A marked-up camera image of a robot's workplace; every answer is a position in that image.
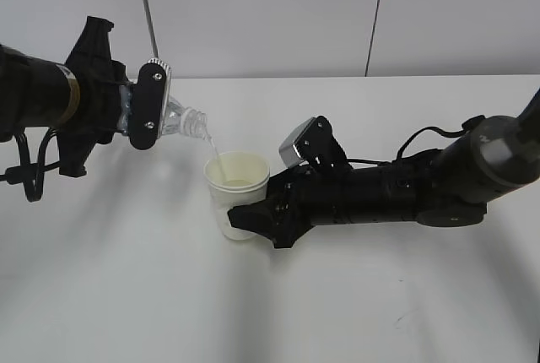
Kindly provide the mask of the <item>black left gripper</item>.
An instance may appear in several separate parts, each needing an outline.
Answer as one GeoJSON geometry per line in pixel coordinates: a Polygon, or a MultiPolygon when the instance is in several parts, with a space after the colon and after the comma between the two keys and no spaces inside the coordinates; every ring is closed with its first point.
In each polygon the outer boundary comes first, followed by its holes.
{"type": "Polygon", "coordinates": [[[57,135],[59,174],[85,176],[85,162],[96,144],[110,144],[121,115],[120,87],[129,84],[126,66],[111,59],[108,19],[88,16],[65,64],[80,89],[75,114],[57,135]]]}

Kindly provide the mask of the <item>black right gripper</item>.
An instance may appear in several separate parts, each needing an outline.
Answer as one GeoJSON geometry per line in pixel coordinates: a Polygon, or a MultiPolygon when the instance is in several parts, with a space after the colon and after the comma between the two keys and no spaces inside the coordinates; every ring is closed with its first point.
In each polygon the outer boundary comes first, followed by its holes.
{"type": "Polygon", "coordinates": [[[262,236],[275,249],[291,248],[315,226],[359,222],[359,171],[325,176],[311,167],[286,169],[269,179],[265,203],[235,206],[227,216],[233,228],[262,236]]]}

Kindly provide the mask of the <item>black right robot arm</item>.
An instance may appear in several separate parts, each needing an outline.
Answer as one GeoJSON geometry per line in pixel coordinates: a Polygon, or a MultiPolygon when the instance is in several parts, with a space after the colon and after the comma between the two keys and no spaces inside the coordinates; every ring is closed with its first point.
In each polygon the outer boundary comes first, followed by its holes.
{"type": "Polygon", "coordinates": [[[436,228],[480,223],[489,202],[539,178],[539,99],[512,116],[476,116],[444,149],[390,161],[350,159],[324,116],[282,143],[285,168],[263,200],[236,205],[230,224],[290,248],[321,225],[415,222],[436,228]]]}

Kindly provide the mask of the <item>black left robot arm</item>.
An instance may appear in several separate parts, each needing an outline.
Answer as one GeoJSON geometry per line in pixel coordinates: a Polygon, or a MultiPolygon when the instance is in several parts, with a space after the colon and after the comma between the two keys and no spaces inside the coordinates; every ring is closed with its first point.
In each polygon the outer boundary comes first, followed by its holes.
{"type": "Polygon", "coordinates": [[[111,56],[114,24],[89,16],[63,63],[1,48],[1,140],[29,127],[57,133],[59,172],[81,177],[96,144],[109,144],[122,113],[126,67],[111,56]]]}

